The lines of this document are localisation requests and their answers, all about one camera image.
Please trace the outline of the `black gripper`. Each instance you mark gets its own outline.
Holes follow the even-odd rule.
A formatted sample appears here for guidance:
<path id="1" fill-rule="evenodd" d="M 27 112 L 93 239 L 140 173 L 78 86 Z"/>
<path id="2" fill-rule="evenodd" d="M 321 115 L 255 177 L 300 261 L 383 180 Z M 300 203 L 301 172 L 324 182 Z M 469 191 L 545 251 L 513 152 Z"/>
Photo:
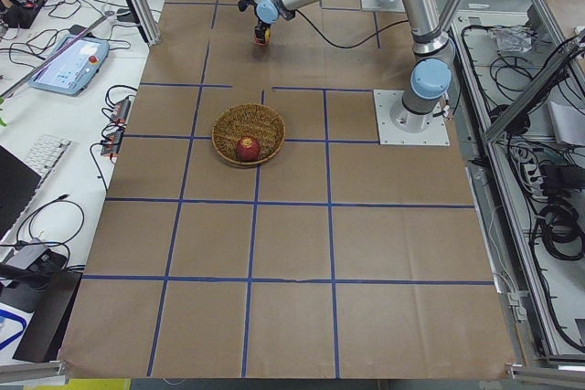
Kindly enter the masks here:
<path id="1" fill-rule="evenodd" d="M 257 24 L 256 24 L 256 26 L 269 27 L 269 28 L 271 29 L 271 24 L 270 24 L 270 23 L 266 23 L 266 22 L 262 21 L 262 20 L 261 20 L 261 19 L 259 19 L 259 18 L 257 19 Z"/>

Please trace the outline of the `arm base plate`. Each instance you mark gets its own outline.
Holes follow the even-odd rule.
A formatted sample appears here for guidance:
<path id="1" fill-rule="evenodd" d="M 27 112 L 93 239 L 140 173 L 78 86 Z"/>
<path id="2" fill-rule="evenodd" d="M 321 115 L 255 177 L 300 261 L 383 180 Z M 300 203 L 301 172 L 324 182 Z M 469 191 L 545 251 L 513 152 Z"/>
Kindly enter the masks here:
<path id="1" fill-rule="evenodd" d="M 360 0 L 361 9 L 370 12 L 404 13 L 402 0 Z"/>
<path id="2" fill-rule="evenodd" d="M 373 90 L 379 144 L 383 146 L 438 146 L 451 143 L 439 103 L 426 115 L 409 112 L 403 90 Z"/>

